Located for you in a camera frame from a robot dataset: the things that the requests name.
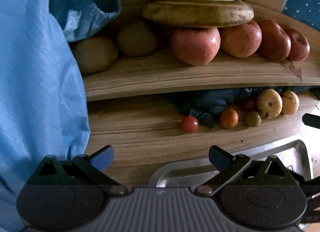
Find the metal tray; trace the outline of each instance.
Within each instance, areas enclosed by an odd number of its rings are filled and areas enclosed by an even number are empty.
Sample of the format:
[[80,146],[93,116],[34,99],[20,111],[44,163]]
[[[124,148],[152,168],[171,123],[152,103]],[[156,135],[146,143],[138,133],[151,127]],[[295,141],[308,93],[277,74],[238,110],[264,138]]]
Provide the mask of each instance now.
[[[276,155],[290,170],[303,175],[306,180],[313,179],[312,163],[307,146],[297,134],[231,154],[248,155],[252,160],[265,160],[269,155]],[[193,191],[218,173],[208,158],[173,162],[158,169],[150,178],[148,185],[151,187],[188,186]]]

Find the wooden shelf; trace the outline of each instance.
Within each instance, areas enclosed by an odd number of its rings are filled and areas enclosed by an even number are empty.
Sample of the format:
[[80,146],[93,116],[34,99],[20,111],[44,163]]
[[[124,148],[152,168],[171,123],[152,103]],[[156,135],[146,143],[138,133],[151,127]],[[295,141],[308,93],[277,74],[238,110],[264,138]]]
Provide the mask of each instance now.
[[87,100],[212,88],[320,85],[320,33],[279,11],[252,7],[257,22],[273,19],[302,32],[310,43],[309,57],[279,64],[258,54],[240,59],[219,51],[208,65],[193,67],[178,61],[170,49],[162,49],[145,57],[119,58],[106,71],[84,76]]
[[[309,92],[299,98],[299,110],[292,116],[263,120],[259,127],[248,128],[244,114],[238,111],[240,121],[236,127],[200,126],[194,134],[184,134],[181,116],[161,95],[90,102],[91,136],[86,154],[112,145],[115,160],[106,174],[126,185],[145,185],[164,164],[206,157],[213,144],[231,152],[303,134],[307,127],[302,123],[302,116],[319,115],[320,102]],[[320,135],[319,130],[309,129]]]

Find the apple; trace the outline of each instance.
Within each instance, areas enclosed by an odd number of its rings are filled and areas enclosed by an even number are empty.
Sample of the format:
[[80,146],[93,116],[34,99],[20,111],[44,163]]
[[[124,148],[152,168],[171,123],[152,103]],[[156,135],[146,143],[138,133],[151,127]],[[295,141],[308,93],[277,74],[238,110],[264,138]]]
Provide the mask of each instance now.
[[221,48],[238,58],[252,55],[262,40],[261,29],[253,20],[241,25],[224,27],[220,30],[220,36]]
[[174,55],[181,61],[200,66],[209,63],[220,48],[220,34],[216,27],[178,28],[170,36]]
[[285,60],[291,49],[289,36],[272,20],[265,20],[259,26],[262,32],[259,53],[273,62]]
[[291,50],[288,59],[291,61],[303,61],[310,53],[310,45],[307,38],[295,29],[286,29],[285,33],[291,41]]

